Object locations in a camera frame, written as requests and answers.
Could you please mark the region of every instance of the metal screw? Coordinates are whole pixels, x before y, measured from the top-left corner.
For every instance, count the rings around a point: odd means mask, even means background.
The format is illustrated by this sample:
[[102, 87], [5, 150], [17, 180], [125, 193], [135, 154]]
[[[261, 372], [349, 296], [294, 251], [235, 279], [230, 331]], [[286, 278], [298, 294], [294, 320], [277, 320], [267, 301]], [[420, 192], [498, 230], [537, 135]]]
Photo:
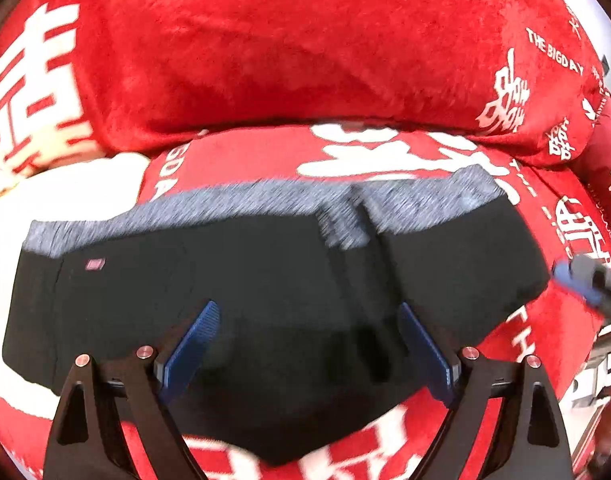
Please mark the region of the metal screw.
[[470, 359], [472, 361], [476, 361], [479, 358], [479, 351], [473, 346], [466, 346], [463, 350], [461, 350], [461, 354], [466, 359]]
[[541, 360], [535, 355], [528, 355], [525, 358], [525, 362], [528, 366], [531, 366], [532, 368], [538, 368], [541, 366]]
[[141, 346], [141, 348], [136, 351], [136, 356], [139, 359], [147, 359], [149, 357], [152, 357], [153, 353], [154, 353], [154, 348], [152, 348], [150, 345], [145, 345], [145, 346]]
[[87, 354], [81, 354], [74, 360], [74, 364], [76, 364], [79, 368], [83, 368], [89, 362], [90, 356]]

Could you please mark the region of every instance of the gray waistband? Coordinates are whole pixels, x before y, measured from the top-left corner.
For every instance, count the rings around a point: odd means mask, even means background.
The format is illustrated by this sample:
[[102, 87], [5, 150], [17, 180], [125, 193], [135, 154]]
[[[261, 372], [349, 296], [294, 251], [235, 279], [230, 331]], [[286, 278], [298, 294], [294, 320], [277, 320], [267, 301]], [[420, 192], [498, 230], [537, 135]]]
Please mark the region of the gray waistband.
[[363, 246], [362, 203], [378, 233], [420, 231], [464, 215], [504, 191], [480, 166], [447, 178], [360, 183], [264, 180], [165, 196], [105, 221], [32, 222], [25, 251], [58, 258], [90, 244], [146, 232], [255, 215], [316, 215], [328, 246]]

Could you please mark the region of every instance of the red plush fabric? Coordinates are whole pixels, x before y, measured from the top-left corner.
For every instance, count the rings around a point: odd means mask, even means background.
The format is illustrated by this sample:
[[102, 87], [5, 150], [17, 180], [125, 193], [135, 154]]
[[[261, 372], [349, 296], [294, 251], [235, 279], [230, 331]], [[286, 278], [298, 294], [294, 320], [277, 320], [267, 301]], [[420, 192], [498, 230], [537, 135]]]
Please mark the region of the red plush fabric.
[[586, 149], [573, 162], [572, 171], [588, 188], [611, 227], [611, 96], [605, 101]]
[[[548, 264], [589, 253], [611, 264], [611, 241], [601, 214], [570, 170], [535, 170], [463, 137], [423, 131], [351, 132], [338, 125], [239, 129], [211, 134], [162, 154], [144, 176], [139, 202], [164, 194], [260, 178], [364, 180], [441, 177], [480, 164], [506, 189], [537, 238]], [[492, 358], [538, 354], [561, 397], [586, 359], [600, 320], [575, 296], [550, 284], [480, 345]], [[476, 477], [492, 437], [492, 406], [468, 462]], [[296, 463], [271, 468], [227, 444], [187, 436], [192, 453], [213, 479], [406, 479], [441, 424], [445, 410], [423, 390], [378, 421]], [[0, 399], [0, 440], [40, 478], [49, 421], [10, 408]], [[154, 480], [135, 428], [128, 445], [144, 480]]]
[[321, 120], [560, 164], [591, 133], [597, 70], [562, 0], [22, 0], [0, 32], [0, 190], [204, 128]]

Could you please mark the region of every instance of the pink tag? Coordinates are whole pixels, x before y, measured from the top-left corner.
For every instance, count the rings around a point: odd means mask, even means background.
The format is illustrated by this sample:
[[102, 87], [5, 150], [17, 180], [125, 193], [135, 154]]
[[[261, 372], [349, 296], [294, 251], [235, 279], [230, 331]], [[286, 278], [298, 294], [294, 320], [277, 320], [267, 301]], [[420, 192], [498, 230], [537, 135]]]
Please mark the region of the pink tag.
[[85, 270], [101, 270], [105, 265], [105, 258], [98, 258], [96, 260], [88, 260], [85, 264]]

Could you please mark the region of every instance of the black garment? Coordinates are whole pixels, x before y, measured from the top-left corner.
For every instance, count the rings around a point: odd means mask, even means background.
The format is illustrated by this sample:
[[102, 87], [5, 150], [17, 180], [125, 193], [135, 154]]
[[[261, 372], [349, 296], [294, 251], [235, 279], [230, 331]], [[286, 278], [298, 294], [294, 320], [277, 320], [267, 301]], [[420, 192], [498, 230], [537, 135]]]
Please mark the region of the black garment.
[[[124, 356], [210, 298], [221, 328], [170, 407], [179, 430], [273, 464], [300, 458], [423, 385], [396, 328], [402, 300], [457, 345], [477, 344], [547, 284], [506, 196], [421, 231], [399, 222], [395, 232], [396, 211], [383, 213], [401, 201], [391, 185], [373, 184], [387, 193], [355, 194], [364, 243], [330, 246], [316, 213], [260, 214], [110, 238], [60, 258], [24, 250], [3, 359], [58, 393], [78, 354]], [[86, 270], [90, 260], [102, 268]]]

